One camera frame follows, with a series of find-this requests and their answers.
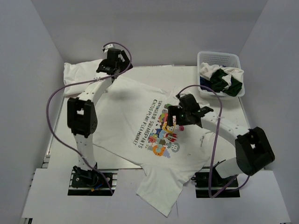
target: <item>white cloth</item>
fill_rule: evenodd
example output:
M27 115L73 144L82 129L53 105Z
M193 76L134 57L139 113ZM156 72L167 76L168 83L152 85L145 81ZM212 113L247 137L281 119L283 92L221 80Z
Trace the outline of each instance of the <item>white cloth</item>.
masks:
M210 80L213 73L215 71L217 71L218 69L222 69L228 74L227 76L222 77L222 79L228 83L228 85L225 87L225 89L228 89L232 85L231 77L234 77L236 80L243 83L244 71L239 68L221 67L217 64L209 65L208 63L203 62L199 66L199 73L200 73L200 76L202 76L206 80Z
M67 85L92 80L96 77L96 70L101 61L102 59L78 64L64 63L64 84ZM64 95L68 96L82 93L88 85L89 83L66 87L64 89Z
M137 194L165 216L209 158L200 146L205 129L166 126L166 107L178 104L176 94L118 77L96 105L93 135L95 145L143 168Z

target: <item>white laundry basket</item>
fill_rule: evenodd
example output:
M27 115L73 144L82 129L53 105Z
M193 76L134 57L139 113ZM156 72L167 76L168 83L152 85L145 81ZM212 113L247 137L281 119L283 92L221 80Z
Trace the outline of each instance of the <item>white laundry basket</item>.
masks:
M233 68L241 68L240 60L237 55L229 54L229 53L221 53L221 52L211 52L211 51L200 51L197 54L197 82L200 85L200 75L199 75L199 66L201 63L206 62L209 65L217 64L225 67L233 67ZM206 90L202 90L198 87L200 96L206 99L215 99L216 96L212 92L208 92ZM244 83L242 85L242 89L236 97L242 97L245 94ZM232 100L235 97L229 96L223 92L218 92L217 95L223 100Z

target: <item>dark green garment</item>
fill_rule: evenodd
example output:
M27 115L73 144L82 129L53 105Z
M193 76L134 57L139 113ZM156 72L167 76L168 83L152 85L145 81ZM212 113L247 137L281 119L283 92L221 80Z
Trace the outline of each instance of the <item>dark green garment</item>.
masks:
M228 83L224 81L222 77L227 75L228 74L222 69L218 69L216 72L214 72L210 78L211 89L215 92L222 91L228 94L229 96L235 97L241 91L242 83L236 80L234 77L231 77L232 85L228 88L228 90L225 90L224 87L226 87Z

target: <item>colorful graphic print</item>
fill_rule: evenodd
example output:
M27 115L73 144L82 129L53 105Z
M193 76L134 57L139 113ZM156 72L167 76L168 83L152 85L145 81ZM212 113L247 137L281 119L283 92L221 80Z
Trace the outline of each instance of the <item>colorful graphic print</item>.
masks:
M180 145L176 143L177 134L176 132L183 131L185 128L183 126L176 125L175 118L173 119L173 127L167 126L167 107L170 104L165 104L161 115L158 118L158 124L156 124L155 129L148 137L147 149L153 151L157 156L165 156L170 158L170 153L168 150L176 153L179 151Z

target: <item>gray wall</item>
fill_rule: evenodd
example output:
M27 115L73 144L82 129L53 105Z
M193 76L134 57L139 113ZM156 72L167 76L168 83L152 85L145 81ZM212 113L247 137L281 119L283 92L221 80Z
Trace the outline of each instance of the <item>gray wall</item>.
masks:
M30 0L0 0L0 222L19 223L50 132L45 107L64 62ZM53 105L62 100L59 96ZM57 108L51 117L57 116Z
M196 65L201 50L239 54L267 0L32 0L66 62L125 44L134 65Z
M262 127L276 161L271 168L291 221L299 223L299 2L269 0L240 53L242 98L252 126Z

